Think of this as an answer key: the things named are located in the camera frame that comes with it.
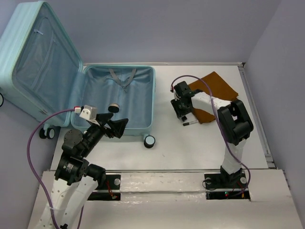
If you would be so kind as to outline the light blue hardshell suitcase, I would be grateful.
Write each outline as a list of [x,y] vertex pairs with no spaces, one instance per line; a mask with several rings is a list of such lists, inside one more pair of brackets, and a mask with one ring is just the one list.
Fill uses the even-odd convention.
[[[91,105],[107,113],[115,103],[120,110],[113,120],[129,119],[124,134],[143,136],[145,147],[151,148],[155,88],[150,66],[84,65],[45,1],[18,4],[0,39],[0,93],[38,121],[75,106]],[[43,138],[51,126],[85,131],[89,123],[65,112],[45,122]]]

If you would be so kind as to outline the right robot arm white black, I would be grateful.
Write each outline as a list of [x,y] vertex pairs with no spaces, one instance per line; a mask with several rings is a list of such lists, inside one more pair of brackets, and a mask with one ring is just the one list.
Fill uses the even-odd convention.
[[203,186],[207,190],[233,188],[237,183],[246,186],[242,170],[243,148],[254,129],[251,118],[241,100],[227,101],[213,97],[206,92],[192,90],[183,81],[171,87],[174,99],[171,105],[181,121],[194,110],[203,110],[215,116],[225,142],[224,160],[220,172],[205,175]]

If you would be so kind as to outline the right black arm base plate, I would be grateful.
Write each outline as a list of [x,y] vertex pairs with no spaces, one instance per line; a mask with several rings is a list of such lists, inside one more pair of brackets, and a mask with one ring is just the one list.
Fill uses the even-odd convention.
[[220,179],[220,173],[209,173],[204,175],[202,182],[203,188],[206,190],[207,200],[250,200],[250,193],[246,187],[247,178],[242,173],[236,180],[225,183]]

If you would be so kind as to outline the round cosmetic compact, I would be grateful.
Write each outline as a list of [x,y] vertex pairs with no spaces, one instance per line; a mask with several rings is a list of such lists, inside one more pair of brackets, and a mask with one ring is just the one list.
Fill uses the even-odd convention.
[[112,103],[108,107],[108,111],[111,113],[118,113],[120,110],[120,106],[118,104]]

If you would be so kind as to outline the brown cloth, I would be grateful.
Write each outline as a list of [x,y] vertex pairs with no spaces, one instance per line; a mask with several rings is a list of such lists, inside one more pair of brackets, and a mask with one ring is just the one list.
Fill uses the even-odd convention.
[[[219,74],[212,72],[202,78],[204,82],[208,84],[212,91],[212,95],[223,100],[234,101],[238,97],[238,92],[236,92]],[[207,94],[209,93],[208,88],[199,80],[188,84],[190,89],[193,91],[195,89],[200,89]],[[200,124],[210,123],[215,120],[215,116],[195,109],[193,111],[194,116],[198,119]]]

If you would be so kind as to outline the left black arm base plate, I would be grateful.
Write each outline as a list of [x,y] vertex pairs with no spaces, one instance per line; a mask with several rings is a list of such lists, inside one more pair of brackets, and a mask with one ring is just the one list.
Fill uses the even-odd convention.
[[120,201],[121,175],[107,174],[106,180],[90,194],[88,201]]

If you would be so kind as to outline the black marker pen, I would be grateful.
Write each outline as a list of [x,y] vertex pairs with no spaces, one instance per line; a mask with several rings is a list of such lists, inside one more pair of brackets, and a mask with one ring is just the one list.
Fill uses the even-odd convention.
[[193,124],[196,124],[196,123],[198,123],[198,120],[191,121],[191,122],[185,122],[185,123],[183,123],[183,126],[193,125]]

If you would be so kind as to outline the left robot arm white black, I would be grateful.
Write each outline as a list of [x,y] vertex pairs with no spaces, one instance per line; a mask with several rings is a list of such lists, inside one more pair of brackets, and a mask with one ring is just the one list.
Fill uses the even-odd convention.
[[72,129],[66,133],[51,191],[47,190],[31,161],[30,147],[35,132],[32,132],[28,139],[28,164],[47,198],[47,204],[35,226],[37,229],[71,228],[76,217],[82,217],[83,206],[91,193],[105,184],[105,168],[89,163],[86,157],[103,136],[121,138],[129,120],[124,118],[113,121],[112,113],[84,114],[85,111],[86,108],[79,106],[65,109],[51,114],[39,123],[39,126],[42,126],[56,115],[73,112],[90,124],[85,132]]

